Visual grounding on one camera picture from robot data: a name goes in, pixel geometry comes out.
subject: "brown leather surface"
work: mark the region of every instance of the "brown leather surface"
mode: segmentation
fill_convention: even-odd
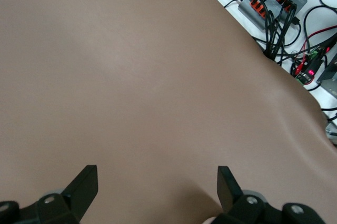
[[[0,195],[21,206],[97,164],[82,223],[201,223],[216,170],[337,218],[313,97],[216,0],[0,0]]]

